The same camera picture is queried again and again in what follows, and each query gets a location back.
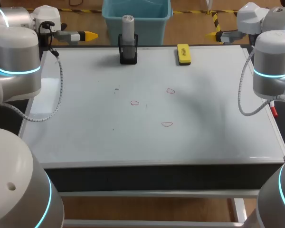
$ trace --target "black marker holder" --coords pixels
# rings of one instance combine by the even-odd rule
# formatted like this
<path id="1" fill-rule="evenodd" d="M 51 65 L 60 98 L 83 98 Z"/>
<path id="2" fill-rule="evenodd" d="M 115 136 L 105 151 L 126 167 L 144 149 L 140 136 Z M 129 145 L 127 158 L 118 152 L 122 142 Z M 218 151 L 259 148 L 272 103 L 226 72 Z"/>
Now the black marker holder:
<path id="1" fill-rule="evenodd" d="M 136 64 L 137 63 L 137 42 L 138 42 L 138 35 L 134 34 L 134 46 L 132 45 L 122 45 L 123 35 L 119 34 L 118 36 L 118 47 L 119 47 L 119 58 L 120 58 L 120 64 Z M 126 58 L 124 56 L 124 51 L 127 52 L 134 52 L 134 58 Z"/>

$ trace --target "white marker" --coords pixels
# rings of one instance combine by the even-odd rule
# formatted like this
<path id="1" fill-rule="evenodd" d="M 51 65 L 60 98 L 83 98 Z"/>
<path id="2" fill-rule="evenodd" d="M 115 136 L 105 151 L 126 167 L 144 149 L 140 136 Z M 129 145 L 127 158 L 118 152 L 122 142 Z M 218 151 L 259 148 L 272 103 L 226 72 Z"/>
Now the white marker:
<path id="1" fill-rule="evenodd" d="M 134 17 L 131 15 L 124 15 L 122 17 L 122 45 L 134 46 Z M 124 58 L 134 58 L 135 48 L 134 47 L 124 47 L 123 49 Z"/>

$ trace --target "blue plastic bin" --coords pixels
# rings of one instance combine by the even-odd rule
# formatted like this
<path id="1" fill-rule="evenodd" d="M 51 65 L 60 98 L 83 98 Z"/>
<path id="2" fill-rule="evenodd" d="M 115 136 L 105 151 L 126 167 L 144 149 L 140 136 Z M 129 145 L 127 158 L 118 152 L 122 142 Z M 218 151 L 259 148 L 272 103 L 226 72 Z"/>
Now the blue plastic bin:
<path id="1" fill-rule="evenodd" d="M 122 16 L 134 16 L 138 45 L 162 45 L 167 20 L 173 15 L 170 0 L 104 0 L 102 16 L 111 45 L 122 32 Z"/>

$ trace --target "whiteboard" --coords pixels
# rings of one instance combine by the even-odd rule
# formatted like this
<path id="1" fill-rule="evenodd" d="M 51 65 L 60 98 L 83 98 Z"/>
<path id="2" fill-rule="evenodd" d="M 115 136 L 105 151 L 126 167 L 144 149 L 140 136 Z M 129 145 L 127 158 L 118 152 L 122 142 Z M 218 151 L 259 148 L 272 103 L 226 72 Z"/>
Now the whiteboard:
<path id="1" fill-rule="evenodd" d="M 44 168 L 283 163 L 285 145 L 267 107 L 245 117 L 238 84 L 248 56 L 240 46 L 139 48 L 136 65 L 120 65 L 117 48 L 58 48 L 64 72 L 61 108 L 42 123 L 24 121 L 20 137 Z M 262 104 L 246 70 L 242 104 Z M 49 115 L 59 97 L 59 67 L 47 52 L 42 89 L 27 114 Z"/>

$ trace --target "floor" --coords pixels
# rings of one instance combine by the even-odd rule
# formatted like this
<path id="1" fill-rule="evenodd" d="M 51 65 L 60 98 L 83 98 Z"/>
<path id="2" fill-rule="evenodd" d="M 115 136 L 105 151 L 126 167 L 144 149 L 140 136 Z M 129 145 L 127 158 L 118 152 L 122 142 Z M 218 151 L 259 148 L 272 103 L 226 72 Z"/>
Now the floor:
<path id="1" fill-rule="evenodd" d="M 77 4 L 80 0 L 71 0 Z M 173 10 L 206 10 L 205 0 L 171 0 Z M 248 0 L 213 0 L 213 10 L 238 10 Z M 279 6 L 280 0 L 255 0 L 261 7 Z M 35 8 L 51 5 L 70 8 L 68 0 L 1 0 L 3 6 L 23 6 Z M 101 10 L 102 0 L 84 0 L 72 9 Z M 83 44 L 109 45 L 105 20 L 100 13 L 61 12 L 61 21 L 68 24 L 67 30 L 91 31 L 99 38 Z M 219 13 L 218 21 L 222 30 L 234 30 L 236 17 L 233 13 Z M 214 44 L 207 39 L 208 33 L 215 32 L 210 15 L 174 14 L 166 25 L 164 44 Z M 237 41 L 248 43 L 248 38 Z M 55 41 L 54 44 L 65 44 Z M 188 199 L 188 198 L 118 198 L 118 197 L 64 197 L 66 219 L 116 219 L 116 220 L 170 220 L 170 221 L 234 221 L 231 203 L 228 199 Z M 256 206 L 255 199 L 246 199 L 249 215 Z"/>

